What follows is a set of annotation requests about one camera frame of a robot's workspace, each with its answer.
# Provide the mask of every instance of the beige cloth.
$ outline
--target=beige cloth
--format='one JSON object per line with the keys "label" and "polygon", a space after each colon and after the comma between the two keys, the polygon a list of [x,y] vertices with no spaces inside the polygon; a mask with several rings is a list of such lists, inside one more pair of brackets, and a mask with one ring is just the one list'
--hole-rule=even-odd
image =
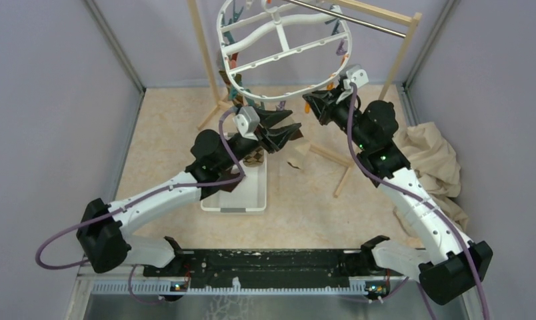
{"label": "beige cloth", "polygon": [[[423,123],[416,127],[400,128],[393,137],[399,150],[406,156],[415,170],[419,182],[431,195],[443,212],[461,230],[466,231],[468,215],[450,197],[461,192],[460,170],[457,154],[443,138],[437,126]],[[405,232],[417,237],[403,215],[394,209]]]}

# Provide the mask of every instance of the white hanging clothes rack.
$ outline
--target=white hanging clothes rack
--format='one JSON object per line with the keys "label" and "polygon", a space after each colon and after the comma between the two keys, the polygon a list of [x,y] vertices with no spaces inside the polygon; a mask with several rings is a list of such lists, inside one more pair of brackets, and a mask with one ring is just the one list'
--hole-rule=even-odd
{"label": "white hanging clothes rack", "polygon": [[[332,21],[336,18],[326,13],[295,14],[295,15],[281,16],[281,14],[286,11],[298,8],[298,5],[288,3],[288,4],[284,4],[280,6],[277,6],[277,5],[270,6],[270,4],[268,4],[268,0],[260,0],[260,5],[262,6],[262,9],[263,9],[262,13],[258,15],[254,15],[247,19],[234,22],[234,23],[224,24],[225,17],[229,16],[229,14],[227,13],[227,8],[233,7],[232,5],[234,5],[234,1],[236,0],[226,0],[226,2],[221,7],[221,10],[217,16],[217,35],[219,37],[219,45],[221,48],[221,54],[223,56],[223,64],[225,65],[225,70],[227,72],[228,78],[231,84],[234,86],[234,88],[243,96],[256,100],[256,101],[264,101],[264,102],[275,102],[275,101],[278,102],[278,101],[288,100],[292,97],[302,95],[305,93],[309,93],[309,92],[318,90],[328,85],[338,76],[338,74],[348,64],[350,52],[352,50],[352,36],[349,30],[349,26],[344,20],[339,20],[339,24],[342,27],[342,31],[338,31],[336,34],[333,34],[329,37],[324,37],[319,40],[312,41],[310,43],[305,43],[303,45],[290,48],[288,40],[286,38],[284,27],[290,26],[290,25],[316,25],[316,24]],[[253,5],[253,1],[247,2],[246,6],[249,7],[250,5]],[[338,5],[332,6],[330,10],[334,13],[342,14],[341,8]],[[230,43],[230,44],[228,44],[227,41],[225,40],[226,32],[230,32],[232,30],[245,27],[247,25],[250,25],[251,23],[262,21],[264,19],[268,20],[268,22],[256,28],[256,30],[252,31],[244,39],[240,41],[236,41],[234,43]],[[277,35],[278,35],[278,39],[279,39],[281,50],[282,50],[281,52],[276,53],[274,55],[270,55],[268,57],[260,58],[256,61],[252,61],[250,63],[246,63],[244,65],[231,69],[230,56],[232,56],[232,54],[242,52],[242,50],[250,47],[260,38],[264,37],[265,35],[269,34],[270,32],[274,30],[276,30]],[[345,58],[340,64],[338,70],[329,72],[330,76],[328,76],[325,79],[322,79],[321,82],[315,85],[310,85],[310,86],[298,89],[293,92],[286,92],[282,95],[268,97],[266,95],[256,95],[250,91],[245,90],[242,83],[238,83],[234,79],[238,73],[242,73],[243,71],[254,69],[258,66],[265,65],[267,63],[276,63],[281,58],[288,57],[291,55],[301,54],[312,48],[320,47],[323,45],[332,45],[332,44],[337,45],[341,41],[344,42],[347,46],[346,48],[344,48],[346,50],[345,55],[344,55]]]}

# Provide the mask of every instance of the wooden rack leg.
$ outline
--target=wooden rack leg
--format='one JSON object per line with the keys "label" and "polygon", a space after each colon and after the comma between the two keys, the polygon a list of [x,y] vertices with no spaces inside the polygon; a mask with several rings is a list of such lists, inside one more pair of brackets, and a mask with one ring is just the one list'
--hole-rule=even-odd
{"label": "wooden rack leg", "polygon": [[213,72],[213,66],[209,59],[209,50],[207,48],[207,42],[205,41],[205,34],[203,32],[203,25],[201,24],[201,17],[199,16],[199,10],[197,8],[196,0],[187,0],[187,7],[191,16],[191,22],[193,23],[193,30],[195,31],[195,37],[199,44],[199,50],[201,51],[201,57],[203,58],[203,65],[207,72],[207,78],[209,80],[209,86],[213,92],[213,98],[215,102],[221,100],[219,92],[217,90],[217,83],[215,82],[215,73]]}
{"label": "wooden rack leg", "polygon": [[409,48],[409,44],[411,43],[411,38],[413,38],[413,34],[415,34],[415,30],[420,20],[421,20],[421,14],[419,12],[416,13],[411,19],[411,23],[409,24],[409,27],[407,28],[407,33],[405,34],[405,39],[401,43],[399,52],[397,53],[397,56],[392,65],[392,68],[390,69],[390,72],[388,73],[388,78],[386,78],[386,83],[384,83],[384,86],[382,87],[382,91],[380,92],[380,96],[378,96],[378,100],[384,100],[384,97],[386,96],[386,92],[388,92],[388,89],[390,88],[393,78],[395,77],[397,70],[399,69],[401,61],[403,60],[403,57],[405,56],[405,52],[407,51],[407,48]]}
{"label": "wooden rack leg", "polygon": [[228,103],[225,102],[228,97],[229,95],[225,95],[222,100],[217,101],[217,104],[211,109],[205,119],[197,126],[197,130],[202,130],[209,120],[211,120],[211,118],[217,113],[217,111],[228,109],[226,106]]}
{"label": "wooden rack leg", "polygon": [[350,167],[352,164],[352,160],[350,160],[349,158],[346,158],[334,151],[328,150],[313,142],[311,143],[309,150],[313,153],[316,153],[324,158],[331,160],[332,162],[344,165],[345,167]]}
{"label": "wooden rack leg", "polygon": [[343,188],[345,187],[345,185],[347,184],[347,180],[349,179],[350,175],[351,175],[351,172],[354,168],[354,165],[351,165],[347,168],[347,170],[345,171],[345,174],[343,175],[343,178],[341,179],[341,182],[339,183],[339,185],[337,186],[336,190],[335,190],[335,193],[333,194],[333,196],[335,198],[338,198],[339,195],[341,194]]}

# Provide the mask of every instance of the beige floor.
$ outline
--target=beige floor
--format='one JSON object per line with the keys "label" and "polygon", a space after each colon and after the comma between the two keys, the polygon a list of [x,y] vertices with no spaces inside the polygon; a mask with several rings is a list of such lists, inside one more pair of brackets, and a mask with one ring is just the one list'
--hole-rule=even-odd
{"label": "beige floor", "polygon": [[[290,91],[256,87],[253,92]],[[366,106],[377,98],[380,86],[366,85],[359,96]],[[396,106],[397,120],[405,125],[399,96],[392,86],[386,96]],[[194,158],[196,126],[212,108],[208,88],[149,89],[117,194],[123,199],[162,183],[184,170]],[[321,127],[305,114],[301,98],[287,102],[294,120],[303,124],[311,141],[348,155],[346,136],[336,126]],[[219,115],[208,127],[216,128]],[[198,203],[188,205],[147,224],[138,235],[174,237],[182,248],[356,248],[376,235],[387,235],[408,245],[409,238],[392,213],[393,204],[360,172],[354,171],[339,198],[333,192],[345,168],[308,153],[305,169],[291,168],[277,153],[268,161],[268,206],[262,215],[206,213]]]}

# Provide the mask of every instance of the wooden stand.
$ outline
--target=wooden stand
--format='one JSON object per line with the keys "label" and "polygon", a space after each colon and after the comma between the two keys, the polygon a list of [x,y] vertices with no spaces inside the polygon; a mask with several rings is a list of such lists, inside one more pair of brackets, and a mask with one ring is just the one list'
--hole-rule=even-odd
{"label": "wooden stand", "polygon": [[[407,49],[409,48],[409,44],[413,38],[417,25],[419,24],[419,21],[421,20],[421,14],[416,13],[413,17],[408,17],[408,16],[401,15],[396,12],[392,12],[392,11],[382,9],[379,7],[375,7],[373,5],[368,5],[366,3],[362,3],[356,0],[327,0],[327,2],[335,3],[342,7],[346,7],[352,10],[356,10],[358,12],[366,13],[368,15],[372,15],[374,17],[378,17],[380,19],[384,19],[384,20],[394,22],[399,25],[404,25],[407,27],[405,38],[401,44],[401,47],[399,48],[399,52],[395,58],[394,64],[392,65],[392,68],[388,72],[388,76],[386,78],[386,82],[384,83],[384,86],[382,87],[380,96],[378,96],[379,100],[384,99],[384,97],[386,96],[386,92],[388,91],[397,73],[397,70],[401,64],[401,61],[403,60],[403,57],[405,56],[405,53]],[[217,88],[217,83],[215,81],[215,72],[213,70],[211,60],[209,58],[209,50],[207,49],[207,43],[205,41],[205,35],[203,33],[203,25],[201,24],[201,18],[199,16],[199,11],[197,9],[196,0],[187,0],[187,6],[189,8],[191,21],[193,23],[193,28],[195,30],[195,36],[199,44],[199,49],[201,51],[203,65],[205,66],[205,70],[207,71],[207,78],[209,80],[209,86],[211,87],[213,98],[215,100],[215,106],[210,110],[210,112],[207,114],[204,120],[197,126],[199,130],[202,130],[202,128],[207,124],[207,122],[209,122],[211,118],[218,111],[226,111],[232,106],[232,104],[230,104],[227,101],[227,98],[228,98],[227,95],[225,95],[223,98],[221,98],[221,96],[219,95],[219,89]],[[311,142],[311,146],[309,150],[332,162],[338,163],[340,165],[344,165],[346,167],[345,174],[333,194],[335,198],[338,197],[341,194],[341,191],[343,190],[352,170],[354,170],[354,167],[355,167],[354,161],[350,157],[340,155],[334,151],[328,150],[313,142]]]}

